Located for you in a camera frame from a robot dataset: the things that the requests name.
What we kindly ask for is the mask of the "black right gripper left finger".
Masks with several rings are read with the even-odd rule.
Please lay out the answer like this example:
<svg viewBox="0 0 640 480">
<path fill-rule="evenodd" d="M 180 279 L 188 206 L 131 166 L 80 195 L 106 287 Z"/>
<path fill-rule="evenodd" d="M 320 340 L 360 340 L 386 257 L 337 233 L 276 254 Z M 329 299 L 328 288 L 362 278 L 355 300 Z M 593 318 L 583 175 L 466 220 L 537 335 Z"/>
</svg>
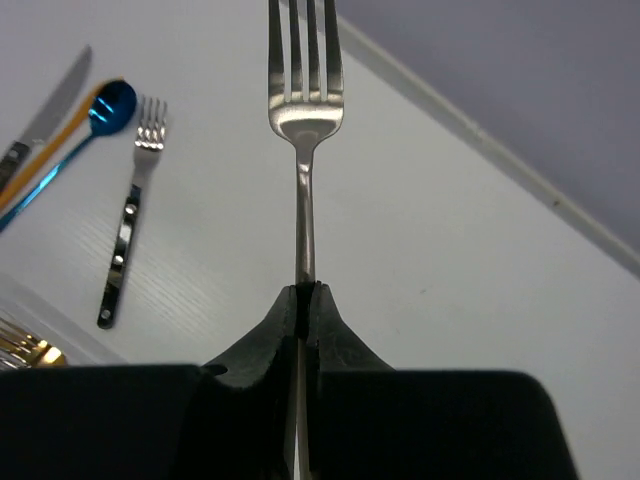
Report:
<svg viewBox="0 0 640 480">
<path fill-rule="evenodd" d="M 216 430 L 240 477 L 295 476 L 296 320 L 297 291 L 286 286 L 262 321 L 206 364 Z"/>
</svg>

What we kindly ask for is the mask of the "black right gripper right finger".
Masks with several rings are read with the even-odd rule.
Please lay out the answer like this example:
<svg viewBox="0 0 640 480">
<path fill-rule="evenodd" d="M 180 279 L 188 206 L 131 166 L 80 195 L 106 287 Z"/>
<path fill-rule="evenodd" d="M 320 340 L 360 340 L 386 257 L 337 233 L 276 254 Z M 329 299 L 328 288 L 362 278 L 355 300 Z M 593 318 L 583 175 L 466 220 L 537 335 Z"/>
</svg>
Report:
<svg viewBox="0 0 640 480">
<path fill-rule="evenodd" d="M 320 374 L 329 371 L 390 372 L 344 322 L 331 289 L 322 282 L 302 284 L 302 477 L 319 479 Z"/>
</svg>

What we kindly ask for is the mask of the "all-silver fork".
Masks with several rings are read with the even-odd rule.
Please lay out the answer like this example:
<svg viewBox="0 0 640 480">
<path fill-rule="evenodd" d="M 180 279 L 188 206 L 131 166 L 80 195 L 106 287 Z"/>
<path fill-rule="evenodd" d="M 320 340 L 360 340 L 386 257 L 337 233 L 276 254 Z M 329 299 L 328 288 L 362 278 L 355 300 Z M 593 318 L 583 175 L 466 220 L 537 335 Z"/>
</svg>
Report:
<svg viewBox="0 0 640 480">
<path fill-rule="evenodd" d="M 288 141 L 296 156 L 296 353 L 294 356 L 294 446 L 298 472 L 312 479 L 307 407 L 309 309 L 316 285 L 313 204 L 314 152 L 333 136 L 344 118 L 344 75 L 336 5 L 323 3 L 326 58 L 320 64 L 316 3 L 306 3 L 308 67 L 302 63 L 298 3 L 288 3 L 290 64 L 285 64 L 281 3 L 268 3 L 268 119 L 273 132 Z"/>
</svg>

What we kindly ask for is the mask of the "gold fork dark-green handle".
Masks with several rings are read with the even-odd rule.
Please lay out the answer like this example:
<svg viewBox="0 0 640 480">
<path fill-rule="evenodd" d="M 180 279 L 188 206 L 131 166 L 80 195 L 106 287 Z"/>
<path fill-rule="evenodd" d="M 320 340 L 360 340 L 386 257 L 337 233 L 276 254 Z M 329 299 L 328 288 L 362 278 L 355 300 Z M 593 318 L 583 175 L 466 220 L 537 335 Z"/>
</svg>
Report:
<svg viewBox="0 0 640 480">
<path fill-rule="evenodd" d="M 67 358 L 60 349 L 31 335 L 1 333 L 1 370 L 62 367 Z"/>
</svg>

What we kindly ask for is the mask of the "fork with dark marbled handle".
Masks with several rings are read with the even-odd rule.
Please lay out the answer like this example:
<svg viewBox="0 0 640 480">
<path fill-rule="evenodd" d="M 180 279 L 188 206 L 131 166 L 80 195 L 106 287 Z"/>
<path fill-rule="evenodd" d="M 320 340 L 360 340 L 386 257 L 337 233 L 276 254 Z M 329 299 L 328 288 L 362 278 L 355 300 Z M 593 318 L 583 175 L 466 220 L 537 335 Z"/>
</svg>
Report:
<svg viewBox="0 0 640 480">
<path fill-rule="evenodd" d="M 166 143 L 167 102 L 157 97 L 141 98 L 140 115 L 134 140 L 134 169 L 124 202 L 109 271 L 99 307 L 97 326 L 111 329 L 117 318 L 121 290 L 125 283 L 135 231 L 141 215 L 143 192 L 159 163 Z"/>
</svg>

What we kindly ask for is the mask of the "blue metallic spoon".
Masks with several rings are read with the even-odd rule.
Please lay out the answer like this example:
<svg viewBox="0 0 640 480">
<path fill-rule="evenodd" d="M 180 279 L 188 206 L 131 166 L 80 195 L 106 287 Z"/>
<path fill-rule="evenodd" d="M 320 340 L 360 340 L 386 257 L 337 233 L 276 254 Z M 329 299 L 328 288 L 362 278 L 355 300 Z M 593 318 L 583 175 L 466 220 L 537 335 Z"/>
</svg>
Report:
<svg viewBox="0 0 640 480">
<path fill-rule="evenodd" d="M 89 109 L 88 118 L 83 122 L 88 122 L 88 135 L 35 183 L 20 200 L 15 200 L 16 197 L 13 199 L 13 206 L 1 217 L 1 231 L 4 231 L 13 219 L 21 214 L 92 141 L 121 132 L 130 122 L 136 108 L 137 95 L 127 81 L 116 80 L 104 86 L 95 97 Z"/>
</svg>

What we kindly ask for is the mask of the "orange plastic knife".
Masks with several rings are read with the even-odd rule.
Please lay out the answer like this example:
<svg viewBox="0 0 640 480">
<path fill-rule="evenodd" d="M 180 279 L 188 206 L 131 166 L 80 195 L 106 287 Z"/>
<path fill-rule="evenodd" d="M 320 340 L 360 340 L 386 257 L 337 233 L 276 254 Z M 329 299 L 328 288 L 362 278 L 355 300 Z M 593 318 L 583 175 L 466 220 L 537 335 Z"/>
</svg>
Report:
<svg viewBox="0 0 640 480">
<path fill-rule="evenodd" d="M 33 177 L 41 170 L 41 168 L 49 161 L 51 156 L 68 140 L 68 138 L 83 124 L 88 118 L 89 109 L 98 95 L 100 90 L 116 80 L 123 80 L 123 77 L 116 77 L 102 82 L 94 87 L 94 89 L 80 103 L 71 119 L 66 123 L 62 130 L 49 141 L 41 152 L 8 183 L 1 193 L 1 209 L 4 210 L 16 197 L 16 195 L 33 179 Z"/>
</svg>

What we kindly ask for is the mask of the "knife with marbled dark handle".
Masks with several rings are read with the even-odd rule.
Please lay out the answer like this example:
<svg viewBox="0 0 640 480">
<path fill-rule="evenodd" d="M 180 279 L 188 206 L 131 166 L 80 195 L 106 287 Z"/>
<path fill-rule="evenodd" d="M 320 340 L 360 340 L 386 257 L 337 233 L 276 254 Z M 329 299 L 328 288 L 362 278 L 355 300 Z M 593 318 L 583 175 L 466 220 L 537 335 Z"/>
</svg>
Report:
<svg viewBox="0 0 640 480">
<path fill-rule="evenodd" d="M 32 149 L 48 140 L 58 127 L 85 83 L 92 56 L 92 47 L 85 45 L 35 117 L 1 156 L 1 190 L 5 189 Z"/>
</svg>

